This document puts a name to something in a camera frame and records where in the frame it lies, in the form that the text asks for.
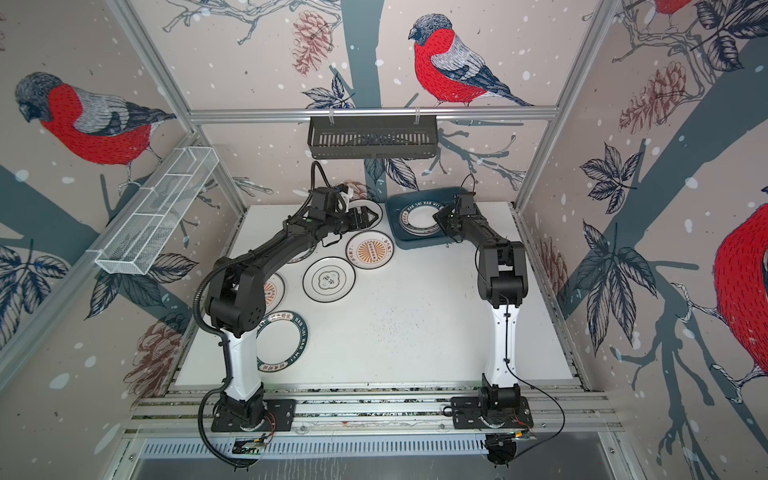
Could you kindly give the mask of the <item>white plate black flower outline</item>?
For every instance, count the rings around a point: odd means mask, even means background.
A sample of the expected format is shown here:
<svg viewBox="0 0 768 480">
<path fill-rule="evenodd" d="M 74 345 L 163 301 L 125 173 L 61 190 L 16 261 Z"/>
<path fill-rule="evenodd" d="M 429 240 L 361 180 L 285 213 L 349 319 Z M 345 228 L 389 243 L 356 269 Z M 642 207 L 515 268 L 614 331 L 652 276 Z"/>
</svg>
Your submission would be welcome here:
<svg viewBox="0 0 768 480">
<path fill-rule="evenodd" d="M 382 209 L 382 206 L 379 203 L 376 203 L 376 202 L 368 200 L 368 199 L 356 199 L 356 200 L 352 200 L 350 202 L 349 206 L 351 208 L 357 208 L 357 207 L 361 207 L 361 206 L 368 206 L 371 209 L 375 209 L 380 214 L 380 219 L 378 221 L 376 221 L 377 225 L 375 227 L 377 227 L 381 223 L 381 221 L 382 221 L 383 209 Z"/>
</svg>

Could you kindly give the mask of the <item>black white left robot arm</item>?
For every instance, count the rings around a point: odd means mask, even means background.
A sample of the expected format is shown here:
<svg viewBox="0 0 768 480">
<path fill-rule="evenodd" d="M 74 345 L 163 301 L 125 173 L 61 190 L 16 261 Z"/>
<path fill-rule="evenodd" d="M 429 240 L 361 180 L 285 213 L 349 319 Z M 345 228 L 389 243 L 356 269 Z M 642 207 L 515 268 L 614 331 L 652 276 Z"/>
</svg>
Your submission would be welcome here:
<svg viewBox="0 0 768 480">
<path fill-rule="evenodd" d="M 236 258 L 220 258 L 203 278 L 193 315 L 200 329 L 219 338 L 225 368 L 222 386 L 212 391 L 220 415 L 216 431 L 256 429 L 270 413 L 256 353 L 256 330 L 267 313 L 267 280 L 327 236 L 362 231 L 380 219 L 367 206 L 349 205 L 338 192 L 313 193 L 271 239 Z"/>
</svg>

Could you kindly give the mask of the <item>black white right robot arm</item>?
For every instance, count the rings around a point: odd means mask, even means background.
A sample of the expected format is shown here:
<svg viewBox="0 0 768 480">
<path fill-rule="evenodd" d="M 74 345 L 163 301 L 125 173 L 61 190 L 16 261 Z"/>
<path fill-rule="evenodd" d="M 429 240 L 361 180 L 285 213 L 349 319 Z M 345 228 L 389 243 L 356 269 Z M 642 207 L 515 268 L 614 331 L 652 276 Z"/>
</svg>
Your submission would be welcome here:
<svg viewBox="0 0 768 480">
<path fill-rule="evenodd" d="M 478 393 L 453 397 L 444 411 L 457 430 L 528 429 L 527 399 L 513 366 L 516 320 L 529 290 L 525 247 L 490 226 L 473 192 L 458 192 L 433 218 L 449 238 L 474 245 L 478 293 L 493 313 L 490 357 Z"/>
</svg>

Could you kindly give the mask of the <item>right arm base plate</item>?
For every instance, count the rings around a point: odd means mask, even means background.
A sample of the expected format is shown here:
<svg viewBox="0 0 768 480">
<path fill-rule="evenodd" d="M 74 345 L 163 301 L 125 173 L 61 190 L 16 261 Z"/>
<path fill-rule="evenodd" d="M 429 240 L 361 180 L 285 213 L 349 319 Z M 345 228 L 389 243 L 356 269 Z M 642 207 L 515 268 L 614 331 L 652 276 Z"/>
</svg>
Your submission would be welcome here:
<svg viewBox="0 0 768 480">
<path fill-rule="evenodd" d="M 525 430 L 534 425 L 526 397 L 510 407 L 482 407 L 478 397 L 452 397 L 443 408 L 443 415 L 451 418 L 457 430 Z"/>
</svg>

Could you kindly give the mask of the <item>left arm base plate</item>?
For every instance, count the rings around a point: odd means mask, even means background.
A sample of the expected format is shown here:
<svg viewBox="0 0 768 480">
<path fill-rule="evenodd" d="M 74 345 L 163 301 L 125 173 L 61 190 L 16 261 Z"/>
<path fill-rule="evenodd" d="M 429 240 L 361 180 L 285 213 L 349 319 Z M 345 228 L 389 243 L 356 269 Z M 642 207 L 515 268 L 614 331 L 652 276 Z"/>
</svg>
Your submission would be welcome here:
<svg viewBox="0 0 768 480">
<path fill-rule="evenodd" d="M 222 398 L 215 404 L 211 430 L 216 433 L 288 432 L 296 406 L 293 399 L 239 401 Z"/>
</svg>

